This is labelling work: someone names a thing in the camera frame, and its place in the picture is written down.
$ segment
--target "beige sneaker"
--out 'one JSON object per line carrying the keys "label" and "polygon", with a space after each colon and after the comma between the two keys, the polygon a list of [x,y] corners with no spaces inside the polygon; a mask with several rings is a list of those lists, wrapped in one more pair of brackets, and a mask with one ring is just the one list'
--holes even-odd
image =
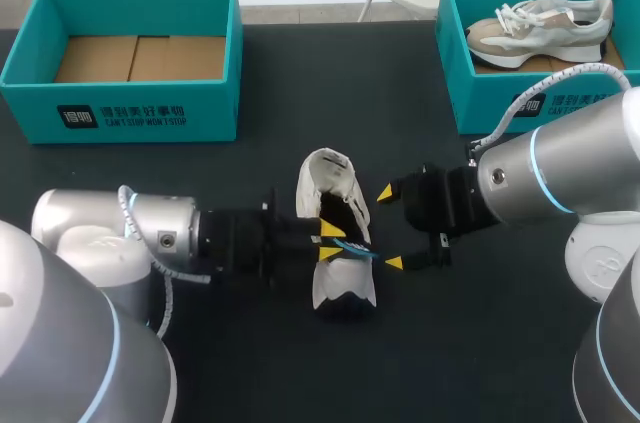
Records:
{"label": "beige sneaker", "polygon": [[612,0],[532,0],[496,10],[465,32],[474,60],[518,68],[534,55],[587,63],[604,56],[613,24]]}

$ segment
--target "shoe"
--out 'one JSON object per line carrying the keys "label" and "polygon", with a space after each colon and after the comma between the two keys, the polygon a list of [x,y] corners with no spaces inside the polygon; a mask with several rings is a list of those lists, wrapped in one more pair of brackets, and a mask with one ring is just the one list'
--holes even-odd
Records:
{"label": "shoe", "polygon": [[[300,168],[296,191],[299,218],[322,218],[341,229],[350,243],[371,243],[369,210],[346,156],[323,148]],[[332,316],[357,317],[376,306],[371,258],[334,258],[316,263],[314,310]]]}
{"label": "shoe", "polygon": [[613,1],[523,1],[502,5],[496,16],[466,30],[474,60],[499,68],[519,68],[534,55],[588,63],[604,56]]}

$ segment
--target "logo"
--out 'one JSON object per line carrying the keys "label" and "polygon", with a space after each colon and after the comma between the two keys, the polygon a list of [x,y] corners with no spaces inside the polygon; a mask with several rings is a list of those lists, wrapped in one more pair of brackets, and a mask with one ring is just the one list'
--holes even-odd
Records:
{"label": "logo", "polygon": [[58,113],[64,126],[71,130],[97,128],[98,122],[89,105],[60,105]]}
{"label": "logo", "polygon": [[[520,95],[516,95],[511,100],[511,103],[516,101]],[[547,98],[547,95],[544,93],[538,93],[537,95],[531,97],[528,101],[524,102],[518,112],[515,114],[514,118],[520,117],[533,117],[538,116],[540,111],[542,110],[542,105],[544,104],[544,100]]]}

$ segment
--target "shoe tongue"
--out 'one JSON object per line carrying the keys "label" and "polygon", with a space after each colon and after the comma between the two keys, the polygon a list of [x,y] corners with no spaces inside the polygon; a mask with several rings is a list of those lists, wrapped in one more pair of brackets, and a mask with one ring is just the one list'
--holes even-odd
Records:
{"label": "shoe tongue", "polygon": [[554,8],[553,10],[538,13],[536,16],[540,20],[546,20],[556,15],[567,15],[571,21],[573,21],[573,10],[571,8]]}

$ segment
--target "black table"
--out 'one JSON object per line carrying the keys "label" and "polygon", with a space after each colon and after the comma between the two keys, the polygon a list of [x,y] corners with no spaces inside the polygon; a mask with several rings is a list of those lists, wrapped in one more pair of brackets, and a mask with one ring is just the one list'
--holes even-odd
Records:
{"label": "black table", "polygon": [[[329,146],[355,164],[379,247],[422,244],[375,197],[423,161],[464,163],[433,24],[248,26],[244,48],[232,144],[30,147],[0,104],[0,218],[28,230],[45,190],[122,183],[216,207],[276,186],[293,215],[302,160]],[[310,273],[279,291],[178,285],[175,422],[578,423],[571,367],[597,307],[564,267],[574,224],[469,235],[443,270],[379,266],[379,308],[356,324],[315,317]]]}

